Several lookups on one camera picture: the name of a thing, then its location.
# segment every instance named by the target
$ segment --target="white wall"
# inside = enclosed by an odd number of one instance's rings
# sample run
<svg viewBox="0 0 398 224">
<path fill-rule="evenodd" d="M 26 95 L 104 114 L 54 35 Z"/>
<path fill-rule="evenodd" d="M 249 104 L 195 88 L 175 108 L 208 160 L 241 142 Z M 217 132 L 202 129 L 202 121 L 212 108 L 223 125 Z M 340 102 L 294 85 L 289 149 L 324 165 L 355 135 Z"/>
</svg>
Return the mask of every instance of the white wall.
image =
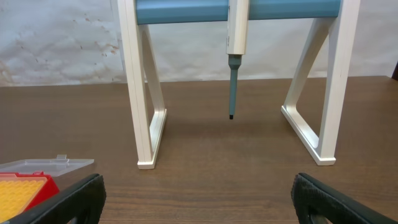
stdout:
<svg viewBox="0 0 398 224">
<path fill-rule="evenodd" d="M 398 1 L 362 0 L 350 75 L 391 76 Z M 250 21 L 240 79 L 292 78 L 311 19 Z M 109 0 L 0 0 L 0 86 L 125 82 Z M 150 26 L 160 78 L 227 80 L 226 22 Z M 327 43 L 311 76 L 326 75 Z"/>
</svg>

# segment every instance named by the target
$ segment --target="white stand leg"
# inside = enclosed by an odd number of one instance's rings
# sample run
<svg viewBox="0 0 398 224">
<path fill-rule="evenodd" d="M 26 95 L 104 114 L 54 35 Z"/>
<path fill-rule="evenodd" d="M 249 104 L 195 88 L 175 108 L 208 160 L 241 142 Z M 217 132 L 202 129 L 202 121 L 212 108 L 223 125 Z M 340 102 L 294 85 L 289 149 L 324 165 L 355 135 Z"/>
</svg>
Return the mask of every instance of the white stand leg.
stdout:
<svg viewBox="0 0 398 224">
<path fill-rule="evenodd" d="M 137 25 L 135 0 L 118 0 L 118 6 L 127 84 L 137 144 L 138 168 L 153 169 L 167 110 L 164 107 L 148 27 Z M 147 77 L 155 109 L 150 126 L 146 108 L 144 75 Z"/>
<path fill-rule="evenodd" d="M 342 0 L 336 19 L 314 19 L 282 112 L 318 165 L 333 165 L 360 0 Z M 320 137 L 301 117 L 296 104 L 308 73 L 329 34 L 329 60 Z"/>
</svg>

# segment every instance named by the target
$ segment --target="dark object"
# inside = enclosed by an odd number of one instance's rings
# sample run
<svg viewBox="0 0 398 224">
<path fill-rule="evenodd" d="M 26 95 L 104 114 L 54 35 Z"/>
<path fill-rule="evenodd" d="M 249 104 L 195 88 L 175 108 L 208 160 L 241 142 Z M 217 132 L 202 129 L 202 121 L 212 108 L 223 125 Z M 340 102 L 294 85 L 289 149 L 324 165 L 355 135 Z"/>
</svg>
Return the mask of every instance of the dark object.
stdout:
<svg viewBox="0 0 398 224">
<path fill-rule="evenodd" d="M 103 177 L 91 174 L 57 195 L 17 215 L 9 224 L 94 224 L 100 220 L 106 192 Z"/>
<path fill-rule="evenodd" d="M 397 224 L 308 174 L 296 175 L 292 200 L 300 224 Z"/>
<path fill-rule="evenodd" d="M 391 78 L 393 78 L 393 79 L 398 81 L 398 62 L 397 62 L 397 65 L 396 65 L 396 69 L 392 73 L 392 77 Z"/>
</svg>

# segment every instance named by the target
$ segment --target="clear plastic lid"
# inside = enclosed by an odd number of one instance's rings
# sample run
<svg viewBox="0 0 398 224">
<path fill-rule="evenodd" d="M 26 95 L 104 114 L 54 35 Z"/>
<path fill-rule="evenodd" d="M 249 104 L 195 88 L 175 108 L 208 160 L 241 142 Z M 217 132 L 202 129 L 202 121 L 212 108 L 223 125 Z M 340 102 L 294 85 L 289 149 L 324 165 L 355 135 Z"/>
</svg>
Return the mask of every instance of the clear plastic lid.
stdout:
<svg viewBox="0 0 398 224">
<path fill-rule="evenodd" d="M 56 159 L 23 159 L 6 164 L 0 164 L 0 172 L 17 172 L 33 174 L 44 171 L 44 174 L 58 177 L 75 169 L 90 165 L 94 159 L 67 159 L 67 155 L 58 155 Z"/>
</svg>

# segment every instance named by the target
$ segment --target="blue bar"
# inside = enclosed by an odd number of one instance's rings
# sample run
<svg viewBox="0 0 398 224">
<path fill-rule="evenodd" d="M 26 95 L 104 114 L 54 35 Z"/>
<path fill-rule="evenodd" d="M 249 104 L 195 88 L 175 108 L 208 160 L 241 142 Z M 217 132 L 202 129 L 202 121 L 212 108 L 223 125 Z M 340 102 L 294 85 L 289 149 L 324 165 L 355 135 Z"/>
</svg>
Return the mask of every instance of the blue bar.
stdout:
<svg viewBox="0 0 398 224">
<path fill-rule="evenodd" d="M 137 23 L 227 21 L 228 0 L 136 0 Z M 337 17 L 340 0 L 251 0 L 249 20 Z"/>
</svg>

